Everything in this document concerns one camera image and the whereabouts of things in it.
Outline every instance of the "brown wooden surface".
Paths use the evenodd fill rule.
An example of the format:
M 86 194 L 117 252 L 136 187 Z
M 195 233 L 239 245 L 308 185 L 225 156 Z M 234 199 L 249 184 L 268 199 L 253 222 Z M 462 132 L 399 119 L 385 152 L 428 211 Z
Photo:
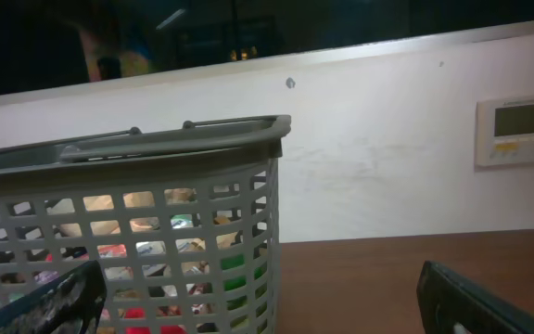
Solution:
M 276 333 L 422 334 L 424 260 L 534 314 L 534 230 L 288 243 Z

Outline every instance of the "wall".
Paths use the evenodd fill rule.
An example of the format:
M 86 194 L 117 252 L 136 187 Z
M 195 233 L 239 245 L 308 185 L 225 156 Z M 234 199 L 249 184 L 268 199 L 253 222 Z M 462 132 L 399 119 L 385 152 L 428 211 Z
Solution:
M 532 93 L 534 35 L 0 106 L 0 147 L 287 113 L 283 241 L 534 228 L 534 166 L 474 169 L 477 101 Z

